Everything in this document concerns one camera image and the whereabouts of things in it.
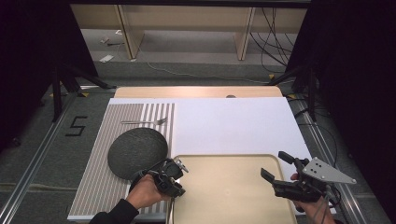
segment floor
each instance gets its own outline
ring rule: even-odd
[[[87,45],[90,49],[92,59],[95,62],[103,59],[107,55],[113,56],[113,58],[107,63],[148,63],[149,69],[153,70],[166,70],[169,76],[177,76],[177,75],[188,75],[192,77],[204,77],[207,74],[185,74],[180,71],[169,71],[160,67],[159,65],[163,65],[163,63],[197,63],[197,64],[218,64],[221,65],[262,65],[262,70],[270,70],[275,67],[280,68],[277,72],[282,71],[284,67],[281,66],[281,63],[287,63],[287,57],[290,56],[288,51],[286,52],[286,56],[279,53],[278,49],[273,47],[267,47],[266,49],[274,54],[274,56],[279,60],[279,62],[272,59],[267,54],[262,54],[262,50],[255,44],[254,39],[251,37],[249,40],[249,45],[247,47],[247,56],[244,61],[238,61],[236,58],[236,50],[233,42],[233,34],[231,33],[216,33],[216,32],[170,32],[170,31],[147,31],[145,33],[144,41],[140,46],[139,53],[136,59],[129,59],[127,57],[126,49],[123,45],[122,35],[120,32],[113,30],[81,30],[84,35],[84,38],[87,42]],[[268,34],[260,34],[262,39],[266,39]],[[253,34],[256,40],[261,44],[263,41],[259,38],[258,34]],[[294,43],[297,35],[277,35],[278,42],[281,44],[282,48],[292,50],[292,43]],[[270,37],[270,44],[276,45],[275,39],[273,36]],[[282,85],[279,85],[283,93],[290,93],[290,80],[285,81]],[[90,85],[87,84],[84,88],[90,88]],[[92,97],[108,97],[112,94],[111,91],[103,91],[101,94],[93,94]],[[43,98],[43,101],[48,102],[50,104],[50,97],[46,95]],[[320,155],[321,157],[328,158],[329,161],[334,161],[334,151],[338,153],[337,157],[337,168],[341,171],[348,173],[349,175],[355,177],[358,180],[358,185],[353,187],[342,187],[340,186],[340,191],[344,195],[344,210],[346,210],[347,221],[345,223],[390,223],[387,216],[384,214],[381,206],[375,199],[374,194],[370,191],[370,188],[364,181],[364,178],[361,176],[359,169],[353,164],[353,160],[348,157],[347,147],[343,144],[342,137],[338,135],[336,127],[332,124],[331,116],[327,114],[326,109],[321,103],[320,99],[317,99],[317,123],[313,123],[312,119],[309,118],[306,114],[303,114],[296,118],[296,121],[301,124],[301,131],[304,136],[304,139],[307,143],[307,146],[311,152],[311,154]],[[86,110],[105,110],[106,109],[106,101],[102,105],[84,105],[79,99],[73,102],[71,105],[74,110],[86,111]],[[304,101],[293,100],[290,99],[290,107],[293,112],[296,114],[301,111],[304,106]],[[43,142],[41,139],[35,138],[35,134],[40,134],[41,136],[45,136],[47,130],[50,130],[53,127],[50,122],[47,122],[45,119],[46,116],[50,117],[52,113],[51,110],[46,108],[40,109],[37,113],[40,113],[40,116],[37,120],[33,120],[27,129],[35,130],[35,133],[26,132],[23,139],[25,140],[24,146],[29,146],[30,148],[41,148],[43,146]],[[92,141],[94,141],[95,134],[91,134],[90,137]],[[62,142],[55,143],[48,140],[48,142],[44,142],[44,144],[61,144]],[[79,147],[79,144],[82,142],[76,142],[74,144],[75,148]],[[30,150],[31,152],[21,152],[20,150],[9,150],[7,155],[2,157],[0,160],[0,206],[6,206],[6,201],[9,196],[12,196],[14,189],[18,186],[19,179],[22,176],[23,172],[29,168],[29,162],[34,157],[35,150]],[[42,157],[50,157],[54,152],[46,151],[43,153]],[[81,153],[83,155],[81,157],[88,158],[90,155],[90,149],[87,148],[81,149]],[[46,189],[46,194],[43,198],[38,197],[38,194],[33,194],[33,192],[42,192],[43,186],[38,185],[39,179],[46,179],[47,182],[51,182],[53,179],[53,183],[59,183],[59,180],[55,181],[53,177],[53,168],[56,164],[63,164],[63,156],[56,157],[57,160],[49,163],[48,161],[42,161],[39,165],[49,167],[48,170],[52,169],[52,172],[38,172],[32,173],[32,177],[34,179],[32,185],[29,189],[29,193],[26,194],[20,204],[15,204],[19,206],[18,211],[27,211],[28,205],[27,202],[37,202],[40,200],[48,200],[53,204],[59,202],[56,200],[57,197],[60,197],[60,201],[62,197],[65,198],[73,198],[73,194],[75,193],[78,183],[71,183],[75,180],[67,180],[63,179],[61,182],[64,183],[62,188],[48,190]],[[78,170],[83,170],[85,164],[82,163],[81,167],[64,167],[68,172],[76,173]],[[18,175],[9,176],[5,174],[8,169],[19,171]],[[56,173],[61,175],[63,172],[63,168],[56,168]],[[52,220],[48,220],[45,217],[41,217],[34,210],[31,209],[28,213],[18,213],[15,218],[11,221],[11,223],[26,223],[27,219],[35,220],[36,223],[60,223],[56,218],[64,217],[64,214],[67,213],[69,207],[64,207],[64,209],[56,208],[53,206],[52,210],[49,210],[49,213],[56,214],[57,217],[54,217]],[[337,210],[337,218],[344,220],[344,216],[342,216],[342,211]],[[297,216],[298,223],[306,223],[304,216]]]

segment table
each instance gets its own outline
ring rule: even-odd
[[[249,155],[265,153],[271,155],[275,154],[276,156],[278,150],[286,150],[295,157],[310,158],[308,149],[306,148],[304,139],[295,123],[289,105],[286,99],[282,97],[278,87],[118,88],[114,98],[110,100],[107,108],[104,121],[102,122],[101,131],[96,139],[87,169],[82,177],[76,199],[72,205],[68,217],[69,220],[79,222],[88,221],[97,212],[110,210],[120,197],[125,196],[125,191],[128,189],[128,183],[127,181],[120,180],[115,177],[106,167],[106,150],[108,149],[108,146],[111,145],[112,139],[115,139],[118,135],[128,130],[125,126],[122,127],[124,130],[117,128],[117,125],[120,123],[119,119],[122,119],[120,116],[129,116],[128,113],[130,112],[128,111],[131,110],[131,107],[128,109],[128,107],[125,106],[135,105],[143,105],[142,110],[146,112],[142,112],[141,114],[150,114],[149,111],[163,111],[163,114],[161,114],[162,112],[158,113],[156,114],[156,118],[152,119],[157,119],[163,116],[168,117],[169,126],[148,127],[155,128],[157,131],[163,133],[168,145],[171,145],[170,157],[195,154],[219,155],[224,153]],[[205,123],[205,120],[206,122],[210,122],[208,120],[210,120],[210,117],[212,116],[215,116],[216,118],[224,117],[228,120],[234,120],[233,116],[236,116],[237,118],[238,116],[240,117],[241,113],[238,114],[230,112],[234,108],[243,108],[240,109],[241,113],[252,113],[254,114],[254,118],[244,118],[244,122],[237,126],[237,131],[232,130],[235,125],[231,124],[233,126],[225,127],[225,123],[221,122],[219,125],[213,124],[206,128],[206,130],[203,130],[202,127],[200,127],[200,124]],[[202,116],[200,118],[196,118],[196,123],[198,124],[194,124],[195,126],[193,126],[192,131],[190,128],[191,124],[186,124],[185,121],[190,119],[193,113],[201,113]],[[268,128],[266,136],[264,137],[257,138],[256,136],[261,136],[262,133],[255,134],[246,131],[246,128],[251,127],[253,127],[254,130],[259,129],[262,126],[270,127],[271,123],[274,122],[281,122],[282,124],[277,125],[276,127],[278,128],[274,130]],[[221,130],[226,130],[226,134],[217,134],[220,133]],[[189,132],[194,133],[193,138],[189,137]],[[283,139],[281,139],[283,135],[279,134],[279,132],[285,132],[285,134],[289,136],[288,141],[283,141]],[[232,136],[232,139],[239,137],[247,139],[247,142],[240,146],[236,146],[234,142],[230,143],[229,140],[216,140],[216,138],[223,138],[226,135],[229,135],[228,139],[230,139],[230,136]],[[200,140],[202,138],[206,138],[207,141],[204,143]],[[211,144],[213,142],[216,144],[223,143],[223,146],[219,147],[219,145]],[[285,162],[280,162],[280,166],[284,176],[290,176],[295,172],[295,168]],[[100,179],[101,181],[98,183],[102,185],[95,184],[95,179]],[[116,194],[108,195],[107,192],[116,192]],[[164,212],[161,211],[166,210],[165,205],[159,203],[153,209],[160,211],[159,214],[153,215],[149,210],[141,210],[141,215],[139,215],[140,217],[137,217],[137,219],[163,221]]]

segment gray carpet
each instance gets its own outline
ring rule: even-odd
[[[147,63],[96,63],[95,65],[103,81],[117,86],[255,86],[268,82],[270,80],[268,75],[271,74],[260,65],[151,64],[156,68],[166,69],[179,75],[155,70],[149,67]],[[282,71],[284,68],[271,66],[269,69]],[[91,85],[81,78],[78,81],[81,85]],[[291,93],[290,86],[290,82],[279,85],[284,93]],[[66,220],[68,209],[74,200],[76,189],[90,157],[108,100],[113,96],[113,91],[98,88],[89,89],[85,92],[89,93],[88,96],[76,98],[67,111],[61,129],[35,176],[34,185],[24,197],[11,223],[68,223]],[[0,157],[0,184],[18,182],[44,138],[52,120],[53,109],[49,95],[46,94],[43,99],[46,102],[45,105],[37,109],[21,136],[22,145],[8,148],[2,152]],[[369,223],[390,223],[361,176],[359,169],[353,160],[348,157],[342,137],[333,125],[331,116],[327,114],[325,109],[322,109],[324,105],[319,97],[317,105],[318,125],[321,126],[322,133],[333,153],[335,154],[336,148],[338,150],[337,165],[341,171],[358,180],[359,184],[351,187],[351,189],[353,194],[359,198],[363,214]],[[304,102],[290,101],[290,108],[294,114],[301,111],[301,106],[304,106]],[[309,132],[309,125],[305,125],[306,121],[303,116],[305,115],[298,117],[297,122],[303,124],[300,127],[304,140],[311,155],[320,157],[317,144]],[[75,124],[85,128],[80,136],[67,136],[78,134],[80,131],[80,129],[70,128],[75,117],[80,117]],[[48,189],[37,186],[37,184],[54,188]],[[0,186],[0,205],[3,205],[12,187]],[[344,220],[341,213],[336,216]],[[298,216],[298,223],[306,223],[305,217]]]

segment gray circular object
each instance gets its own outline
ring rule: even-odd
[[[107,163],[114,175],[131,180],[134,173],[166,159],[168,144],[150,128],[135,128],[120,135],[111,145]]]

